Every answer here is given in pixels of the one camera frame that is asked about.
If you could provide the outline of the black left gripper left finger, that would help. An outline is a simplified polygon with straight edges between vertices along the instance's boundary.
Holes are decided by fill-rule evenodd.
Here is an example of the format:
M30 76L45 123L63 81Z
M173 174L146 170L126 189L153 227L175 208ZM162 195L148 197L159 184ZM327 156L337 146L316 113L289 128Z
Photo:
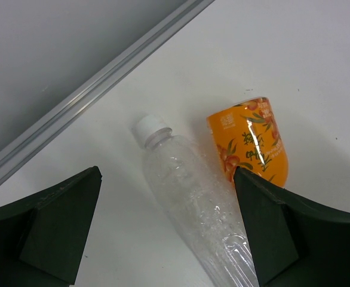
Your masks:
M0 286L73 286L102 174L97 166L0 207Z

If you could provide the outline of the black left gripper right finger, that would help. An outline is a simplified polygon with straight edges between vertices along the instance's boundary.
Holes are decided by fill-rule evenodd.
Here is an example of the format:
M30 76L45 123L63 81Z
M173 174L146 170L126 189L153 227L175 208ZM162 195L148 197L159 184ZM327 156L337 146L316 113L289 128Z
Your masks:
M245 168L234 182L260 286L350 286L349 212Z

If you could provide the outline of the clear white cap bottle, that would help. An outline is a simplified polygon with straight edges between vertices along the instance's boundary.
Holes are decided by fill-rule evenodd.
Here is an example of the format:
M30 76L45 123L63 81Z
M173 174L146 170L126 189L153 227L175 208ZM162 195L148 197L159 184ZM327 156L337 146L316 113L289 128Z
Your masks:
M133 134L145 149L143 173L156 201L214 285L258 286L232 186L160 117L140 118Z

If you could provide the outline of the orange juice bottle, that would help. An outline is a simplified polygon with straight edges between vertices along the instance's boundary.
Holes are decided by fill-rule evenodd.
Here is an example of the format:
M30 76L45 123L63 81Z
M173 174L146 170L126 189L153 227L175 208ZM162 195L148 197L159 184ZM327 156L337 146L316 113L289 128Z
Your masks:
M234 183L238 167L283 187L288 158L267 97L245 100L207 117L225 177Z

